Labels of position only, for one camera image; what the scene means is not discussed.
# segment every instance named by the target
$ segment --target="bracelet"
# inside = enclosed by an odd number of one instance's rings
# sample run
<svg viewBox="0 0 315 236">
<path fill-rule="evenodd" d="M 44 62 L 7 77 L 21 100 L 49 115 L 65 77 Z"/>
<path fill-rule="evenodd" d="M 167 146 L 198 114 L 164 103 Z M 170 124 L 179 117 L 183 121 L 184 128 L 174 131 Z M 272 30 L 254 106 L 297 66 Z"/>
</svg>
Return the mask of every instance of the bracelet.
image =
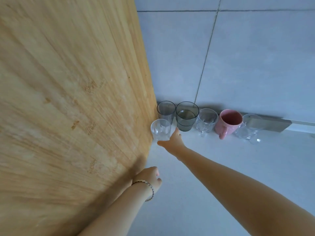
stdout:
<svg viewBox="0 0 315 236">
<path fill-rule="evenodd" d="M 150 184 L 149 182 L 147 182 L 147 181 L 144 181 L 144 180 L 138 180 L 138 181 L 133 182 L 131 185 L 133 185 L 133 184 L 135 184 L 135 183 L 138 183 L 138 182 L 146 183 L 148 186 L 151 187 L 151 189 L 152 189 L 152 197 L 149 198 L 149 199 L 147 199 L 146 201 L 151 200 L 151 199 L 153 198 L 153 196 L 154 196 L 154 189 L 153 189 L 153 187 L 151 186 L 151 184 Z"/>
</svg>

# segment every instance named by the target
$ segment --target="mug handle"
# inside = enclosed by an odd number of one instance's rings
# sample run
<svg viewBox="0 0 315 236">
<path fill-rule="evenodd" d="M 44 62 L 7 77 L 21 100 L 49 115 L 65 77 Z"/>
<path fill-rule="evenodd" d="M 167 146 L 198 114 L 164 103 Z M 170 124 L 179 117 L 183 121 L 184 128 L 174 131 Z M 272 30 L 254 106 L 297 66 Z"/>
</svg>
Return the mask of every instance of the mug handle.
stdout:
<svg viewBox="0 0 315 236">
<path fill-rule="evenodd" d="M 223 131 L 220 133 L 219 138 L 223 140 L 226 137 L 226 134 L 227 134 L 227 127 L 223 126 Z"/>
</svg>

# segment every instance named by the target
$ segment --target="drinking glass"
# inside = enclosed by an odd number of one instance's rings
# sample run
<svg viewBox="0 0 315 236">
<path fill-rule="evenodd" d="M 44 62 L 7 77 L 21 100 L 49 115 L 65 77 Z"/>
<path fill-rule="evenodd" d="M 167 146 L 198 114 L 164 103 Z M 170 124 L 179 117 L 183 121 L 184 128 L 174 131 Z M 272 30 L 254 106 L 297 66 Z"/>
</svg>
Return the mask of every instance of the drinking glass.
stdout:
<svg viewBox="0 0 315 236">
<path fill-rule="evenodd" d="M 203 108 L 200 110 L 196 120 L 196 128 L 201 132 L 201 136 L 204 137 L 208 132 L 211 132 L 213 127 L 218 121 L 218 114 L 216 111 Z"/>
<path fill-rule="evenodd" d="M 177 127 L 181 131 L 191 130 L 199 114 L 199 108 L 192 102 L 181 102 L 176 106 Z"/>
<path fill-rule="evenodd" d="M 157 119 L 151 124 L 153 139 L 167 141 L 171 136 L 171 123 L 165 119 Z"/>
<path fill-rule="evenodd" d="M 159 119 L 165 119 L 172 125 L 175 115 L 175 104 L 171 101 L 162 101 L 157 105 Z"/>
<path fill-rule="evenodd" d="M 246 114 L 243 116 L 243 123 L 234 132 L 241 139 L 248 140 L 251 144 L 260 143 L 258 132 L 265 128 L 265 123 L 260 116 L 255 114 Z"/>
</svg>

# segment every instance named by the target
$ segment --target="tile grout line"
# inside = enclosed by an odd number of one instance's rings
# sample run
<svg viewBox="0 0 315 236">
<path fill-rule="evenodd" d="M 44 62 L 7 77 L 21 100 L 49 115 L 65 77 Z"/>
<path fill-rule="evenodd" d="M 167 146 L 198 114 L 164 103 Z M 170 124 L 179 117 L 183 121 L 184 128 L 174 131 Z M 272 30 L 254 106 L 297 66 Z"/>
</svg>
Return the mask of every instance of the tile grout line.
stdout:
<svg viewBox="0 0 315 236">
<path fill-rule="evenodd" d="M 222 10 L 172 10 L 172 11 L 137 11 L 137 12 L 247 12 L 247 11 L 253 11 L 253 12 L 260 12 L 260 11 L 315 11 L 315 9 L 262 9 L 262 10 L 228 10 L 228 9 L 222 9 Z"/>
<path fill-rule="evenodd" d="M 218 12 L 219 12 L 219 8 L 220 8 L 220 3 L 221 3 L 221 0 L 219 1 L 218 9 L 217 9 L 216 14 L 215 14 L 215 20 L 214 20 L 213 27 L 212 27 L 212 32 L 211 32 L 211 35 L 210 35 L 210 40 L 209 40 L 209 44 L 208 44 L 208 49 L 207 49 L 206 57 L 204 58 L 203 68 L 202 68 L 202 71 L 201 71 L 201 76 L 200 76 L 200 79 L 199 79 L 199 84 L 198 84 L 198 88 L 197 88 L 197 93 L 196 93 L 196 97 L 195 97 L 195 101 L 194 101 L 195 104 L 196 104 L 196 100 L 197 100 L 197 96 L 198 96 L 198 91 L 199 91 L 199 87 L 200 87 L 200 83 L 201 83 L 201 79 L 202 79 L 202 75 L 203 75 L 204 66 L 206 65 L 207 56 L 208 56 L 208 53 L 209 53 L 209 48 L 210 48 L 210 43 L 211 43 L 213 31 L 214 31 L 214 29 L 215 29 L 215 23 L 216 23 L 216 19 L 217 19 L 217 16 L 218 16 Z"/>
</svg>

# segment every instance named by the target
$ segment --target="wood grain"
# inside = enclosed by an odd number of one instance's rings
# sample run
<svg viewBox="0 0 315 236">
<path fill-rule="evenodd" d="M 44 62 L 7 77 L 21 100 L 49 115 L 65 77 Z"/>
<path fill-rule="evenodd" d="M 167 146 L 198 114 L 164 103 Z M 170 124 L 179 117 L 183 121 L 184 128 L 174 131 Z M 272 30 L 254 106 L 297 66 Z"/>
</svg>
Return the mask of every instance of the wood grain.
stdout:
<svg viewBox="0 0 315 236">
<path fill-rule="evenodd" d="M 134 1 L 0 0 L 0 81 L 0 234 L 75 235 L 152 142 Z"/>
</svg>

